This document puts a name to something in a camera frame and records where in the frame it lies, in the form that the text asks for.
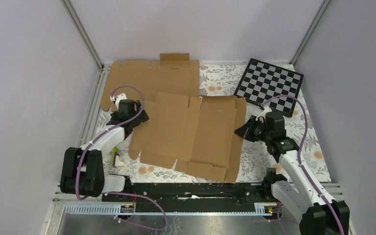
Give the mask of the black white checkerboard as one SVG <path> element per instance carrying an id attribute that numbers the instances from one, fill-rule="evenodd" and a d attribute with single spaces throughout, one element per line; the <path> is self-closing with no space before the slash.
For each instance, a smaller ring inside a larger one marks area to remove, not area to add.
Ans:
<path id="1" fill-rule="evenodd" d="M 250 59 L 234 95 L 243 97 L 247 102 L 261 105 L 269 99 L 279 96 L 267 105 L 284 116 L 290 118 L 295 109 L 304 75 L 277 65 L 269 64 L 257 59 Z"/>

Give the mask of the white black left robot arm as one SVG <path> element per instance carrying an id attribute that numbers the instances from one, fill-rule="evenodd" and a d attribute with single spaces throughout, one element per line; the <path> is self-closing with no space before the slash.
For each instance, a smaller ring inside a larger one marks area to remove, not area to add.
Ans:
<path id="1" fill-rule="evenodd" d="M 88 143 L 65 151 L 60 179 L 62 193 L 74 194 L 79 200 L 110 192 L 120 201 L 131 198 L 132 188 L 125 183 L 124 176 L 105 174 L 103 156 L 149 117 L 138 100 L 122 99 L 117 106 L 104 131 Z"/>

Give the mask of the cardboard box sheet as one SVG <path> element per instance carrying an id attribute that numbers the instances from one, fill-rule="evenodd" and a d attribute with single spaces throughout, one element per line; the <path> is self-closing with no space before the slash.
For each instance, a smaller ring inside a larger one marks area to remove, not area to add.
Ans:
<path id="1" fill-rule="evenodd" d="M 235 183 L 245 123 L 242 97 L 184 96 L 159 92 L 145 104 L 148 121 L 133 131 L 131 159 L 190 176 Z"/>

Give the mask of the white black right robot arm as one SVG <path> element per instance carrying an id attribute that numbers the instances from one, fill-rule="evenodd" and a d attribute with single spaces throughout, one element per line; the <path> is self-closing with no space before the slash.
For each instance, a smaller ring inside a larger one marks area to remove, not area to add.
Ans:
<path id="1" fill-rule="evenodd" d="M 301 157 L 301 149 L 286 134 L 285 121 L 279 112 L 251 116 L 234 133 L 246 141 L 263 142 L 267 151 L 287 172 L 292 182 L 281 174 L 268 173 L 261 183 L 263 199 L 280 201 L 299 224 L 302 235 L 347 235 L 350 209 L 336 200 Z"/>

